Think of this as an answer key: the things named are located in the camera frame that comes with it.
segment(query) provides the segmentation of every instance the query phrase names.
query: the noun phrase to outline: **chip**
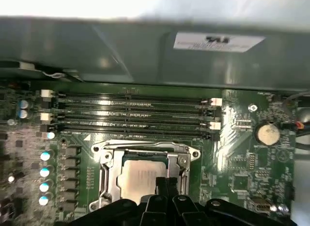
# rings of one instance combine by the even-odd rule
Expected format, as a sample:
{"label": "chip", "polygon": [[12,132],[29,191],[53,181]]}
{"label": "chip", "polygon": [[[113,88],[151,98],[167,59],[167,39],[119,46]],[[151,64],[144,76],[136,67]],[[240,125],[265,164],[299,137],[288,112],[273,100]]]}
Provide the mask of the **chip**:
{"label": "chip", "polygon": [[66,178],[76,178],[77,177],[77,171],[74,169],[66,169],[63,171],[63,174]]}
{"label": "chip", "polygon": [[70,211],[70,212],[74,211],[76,208],[76,204],[73,202],[63,202],[61,206],[63,207],[64,211]]}
{"label": "chip", "polygon": [[40,219],[42,218],[42,216],[43,216],[43,211],[41,211],[41,210],[35,210],[35,211],[33,212],[33,216],[34,216],[36,219],[40,220]]}
{"label": "chip", "polygon": [[248,176],[233,176],[232,189],[234,191],[247,191],[248,190]]}
{"label": "chip", "polygon": [[39,169],[40,168],[40,164],[38,162],[33,162],[31,164],[31,169]]}
{"label": "chip", "polygon": [[65,160],[62,160],[62,164],[64,164],[66,167],[76,167],[77,166],[77,160],[74,158],[65,159]]}
{"label": "chip", "polygon": [[60,192],[61,196],[64,197],[65,200],[75,200],[76,199],[76,193],[73,191],[64,191]]}
{"label": "chip", "polygon": [[16,187],[16,194],[22,194],[22,193],[23,193],[23,188]]}
{"label": "chip", "polygon": [[15,141],[15,147],[23,147],[23,141],[22,140],[16,140]]}
{"label": "chip", "polygon": [[76,147],[68,147],[64,150],[66,156],[76,156],[78,149]]}
{"label": "chip", "polygon": [[77,181],[75,180],[66,180],[63,182],[63,186],[66,189],[75,189],[77,187]]}

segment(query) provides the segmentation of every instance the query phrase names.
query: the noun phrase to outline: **screw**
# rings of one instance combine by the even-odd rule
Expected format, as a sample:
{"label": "screw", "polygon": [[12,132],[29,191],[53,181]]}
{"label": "screw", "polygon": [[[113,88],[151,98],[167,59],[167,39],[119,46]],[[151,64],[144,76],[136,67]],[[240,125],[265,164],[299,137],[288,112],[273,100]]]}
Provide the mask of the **screw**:
{"label": "screw", "polygon": [[178,197],[178,199],[179,199],[180,201],[185,201],[185,200],[186,200],[186,197],[185,197],[184,195],[181,195],[181,196]]}
{"label": "screw", "polygon": [[181,158],[179,159],[179,164],[180,164],[180,165],[186,164],[186,159],[185,159],[184,157],[181,157]]}
{"label": "screw", "polygon": [[257,111],[257,109],[258,109],[258,107],[257,107],[257,105],[255,105],[255,104],[250,104],[250,105],[248,106],[248,110],[249,110],[250,112],[255,112],[255,111]]}
{"label": "screw", "polygon": [[277,208],[276,205],[271,205],[270,206],[270,210],[273,211],[273,212],[276,212],[278,210],[278,208]]}
{"label": "screw", "polygon": [[211,204],[214,206],[214,207],[219,207],[221,205],[220,202],[218,201],[212,201]]}
{"label": "screw", "polygon": [[105,159],[106,159],[106,162],[109,162],[110,160],[112,160],[112,154],[109,153],[109,152],[107,152],[107,153],[105,154]]}
{"label": "screw", "polygon": [[285,204],[279,204],[278,205],[278,210],[282,214],[288,214],[290,212],[289,208]]}

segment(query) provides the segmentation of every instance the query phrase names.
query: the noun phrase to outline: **green circuit board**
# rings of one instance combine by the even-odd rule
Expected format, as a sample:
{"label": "green circuit board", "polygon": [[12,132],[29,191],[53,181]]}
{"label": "green circuit board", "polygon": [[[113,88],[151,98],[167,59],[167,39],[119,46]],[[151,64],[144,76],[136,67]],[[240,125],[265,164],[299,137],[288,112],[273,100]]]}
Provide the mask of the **green circuit board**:
{"label": "green circuit board", "polygon": [[[42,89],[54,94],[49,107],[42,107]],[[87,214],[99,191],[100,166],[90,148],[111,139],[173,141],[199,149],[201,157],[190,166],[189,195],[201,204],[222,198],[255,210],[253,198],[259,197],[291,207],[295,132],[287,127],[290,120],[281,108],[279,93],[31,81],[4,83],[0,95],[0,130],[8,135],[1,141],[2,153],[10,155],[1,164],[0,197],[13,195],[23,200],[20,214],[9,219],[14,225],[53,225]],[[213,98],[222,103],[202,104]],[[24,109],[27,116],[21,115],[22,100],[29,103]],[[290,108],[295,112],[297,105],[293,102]],[[57,115],[51,125],[55,137],[42,131],[41,113]],[[219,122],[220,129],[206,127],[210,122]],[[263,125],[278,129],[279,138],[272,145],[257,138]],[[72,210],[62,206],[63,146],[80,148]],[[40,160],[40,154],[50,150],[53,158]],[[47,166],[54,167],[53,173],[41,177],[40,169]],[[21,181],[8,184],[10,173],[19,171],[25,174]],[[50,202],[42,207],[39,186],[46,179],[53,187]]]}

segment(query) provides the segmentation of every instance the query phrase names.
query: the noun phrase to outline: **mounting hole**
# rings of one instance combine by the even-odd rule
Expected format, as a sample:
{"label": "mounting hole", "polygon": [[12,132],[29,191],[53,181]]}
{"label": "mounting hole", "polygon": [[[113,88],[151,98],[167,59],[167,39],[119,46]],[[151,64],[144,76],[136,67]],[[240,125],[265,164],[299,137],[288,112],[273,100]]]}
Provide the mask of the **mounting hole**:
{"label": "mounting hole", "polygon": [[199,153],[198,152],[193,152],[193,157],[198,157]]}

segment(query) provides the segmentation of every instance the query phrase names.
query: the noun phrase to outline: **capacitor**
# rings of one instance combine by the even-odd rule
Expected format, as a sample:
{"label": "capacitor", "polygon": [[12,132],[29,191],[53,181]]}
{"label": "capacitor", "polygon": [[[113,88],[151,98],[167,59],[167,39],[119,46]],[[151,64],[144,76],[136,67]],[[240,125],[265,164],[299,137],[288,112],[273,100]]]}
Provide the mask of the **capacitor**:
{"label": "capacitor", "polygon": [[55,138],[55,133],[49,132],[49,133],[47,134],[47,138],[48,138],[49,140],[54,139],[54,138]]}
{"label": "capacitor", "polygon": [[8,177],[8,182],[11,184],[14,181],[17,181],[21,178],[23,178],[25,176],[25,174],[23,172],[16,172],[14,174],[10,174]]}
{"label": "capacitor", "polygon": [[54,172],[54,167],[52,165],[48,165],[40,170],[40,175],[46,178],[48,175]]}
{"label": "capacitor", "polygon": [[21,101],[19,102],[19,107],[20,107],[21,109],[27,109],[29,106],[30,106],[30,104],[29,104],[29,102],[26,101],[26,100],[21,100]]}
{"label": "capacitor", "polygon": [[46,192],[48,191],[52,186],[54,185],[54,182],[53,180],[49,179],[49,180],[46,180],[45,182],[43,182],[39,189],[41,192]]}
{"label": "capacitor", "polygon": [[46,152],[42,152],[40,158],[43,161],[48,161],[49,159],[53,158],[53,156],[54,156],[54,151],[53,150],[49,150],[49,151],[46,151]]}
{"label": "capacitor", "polygon": [[48,192],[39,198],[39,204],[41,206],[46,206],[52,198],[53,198],[53,194]]}
{"label": "capacitor", "polygon": [[27,118],[28,117],[28,112],[26,110],[20,110],[18,112],[18,117],[22,118],[22,119]]}

